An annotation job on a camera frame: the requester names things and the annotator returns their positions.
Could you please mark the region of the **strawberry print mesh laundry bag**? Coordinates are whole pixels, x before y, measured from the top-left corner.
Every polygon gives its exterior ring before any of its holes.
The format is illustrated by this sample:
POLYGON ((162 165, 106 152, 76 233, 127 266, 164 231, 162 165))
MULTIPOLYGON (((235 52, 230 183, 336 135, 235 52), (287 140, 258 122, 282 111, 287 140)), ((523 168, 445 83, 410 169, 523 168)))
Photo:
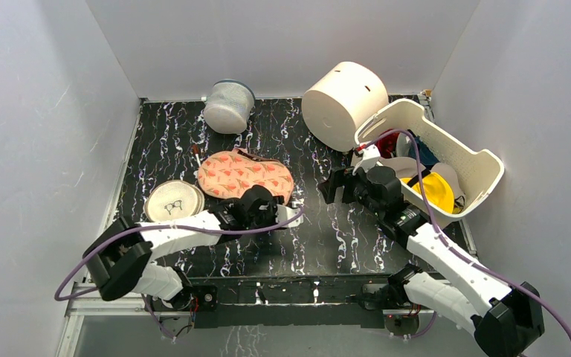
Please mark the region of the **strawberry print mesh laundry bag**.
POLYGON ((206 158, 197 170, 197 182, 204 193, 218 199, 239 198, 259 185, 288 202, 295 187, 289 168, 280 161, 252 155, 241 148, 206 158))

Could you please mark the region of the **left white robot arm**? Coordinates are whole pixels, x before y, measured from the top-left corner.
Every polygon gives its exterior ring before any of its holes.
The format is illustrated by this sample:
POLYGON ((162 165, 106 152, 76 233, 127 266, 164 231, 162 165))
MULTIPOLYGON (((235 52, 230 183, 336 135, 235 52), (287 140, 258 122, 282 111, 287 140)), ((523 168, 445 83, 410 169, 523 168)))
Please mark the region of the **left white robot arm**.
POLYGON ((224 199, 193 216, 159 223, 118 219, 88 247, 83 262, 104 301, 135 293, 183 310, 205 290, 193 286, 181 270, 158 265, 158 259, 244 235, 297 227, 301 215, 300 209, 285 206, 282 196, 254 185, 241 197, 224 199))

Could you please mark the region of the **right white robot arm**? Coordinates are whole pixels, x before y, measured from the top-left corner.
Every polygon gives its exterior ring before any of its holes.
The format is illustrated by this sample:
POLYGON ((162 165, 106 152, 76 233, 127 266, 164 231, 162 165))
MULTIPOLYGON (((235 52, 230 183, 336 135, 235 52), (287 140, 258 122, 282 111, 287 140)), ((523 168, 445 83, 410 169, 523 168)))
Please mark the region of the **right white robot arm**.
POLYGON ((518 356, 545 332, 541 305, 520 288, 483 272, 478 260, 451 241, 442 242, 432 224, 416 206, 404 200, 401 181, 389 167, 369 170, 344 167, 332 170, 317 186, 326 203, 342 189, 342 202, 357 202, 376 216, 384 235, 436 269, 446 283, 407 264, 362 301, 412 303, 429 307, 473 335, 487 356, 518 356))

